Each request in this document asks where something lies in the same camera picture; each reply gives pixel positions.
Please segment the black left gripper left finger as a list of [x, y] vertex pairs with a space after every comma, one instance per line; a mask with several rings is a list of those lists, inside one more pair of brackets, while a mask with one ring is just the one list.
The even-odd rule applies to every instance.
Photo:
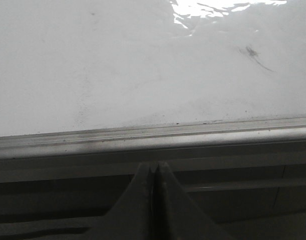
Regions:
[[147, 163], [141, 163], [116, 204], [87, 231], [87, 239], [150, 239], [153, 182], [154, 176], [150, 166]]

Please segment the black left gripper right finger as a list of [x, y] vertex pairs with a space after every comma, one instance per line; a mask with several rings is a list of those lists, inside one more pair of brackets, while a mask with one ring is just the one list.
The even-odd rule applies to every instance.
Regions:
[[156, 240], [233, 239], [195, 204], [164, 162], [155, 172], [154, 225]]

